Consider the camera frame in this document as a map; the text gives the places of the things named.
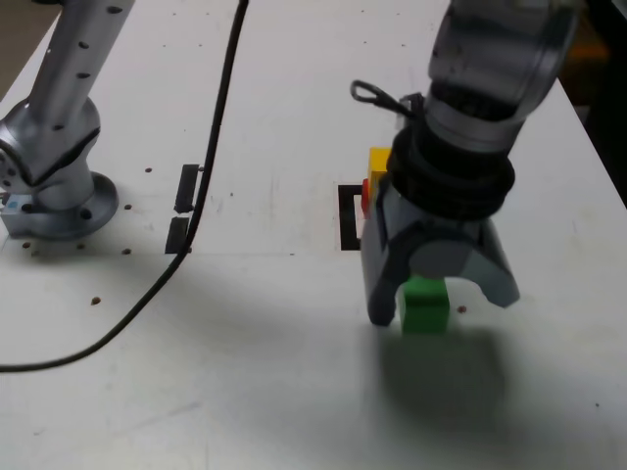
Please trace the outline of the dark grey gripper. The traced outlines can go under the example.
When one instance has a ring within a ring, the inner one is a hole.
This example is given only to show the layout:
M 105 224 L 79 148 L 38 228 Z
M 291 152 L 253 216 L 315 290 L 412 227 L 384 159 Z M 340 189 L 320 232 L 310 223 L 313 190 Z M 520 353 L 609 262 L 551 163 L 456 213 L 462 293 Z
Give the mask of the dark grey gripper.
M 415 228 L 426 231 L 425 239 L 410 257 Z M 506 308 L 520 298 L 493 222 L 434 215 L 392 187 L 381 189 L 370 205 L 361 256 L 367 314 L 379 327 L 394 319 L 396 293 L 410 269 L 424 278 L 470 281 L 495 306 Z

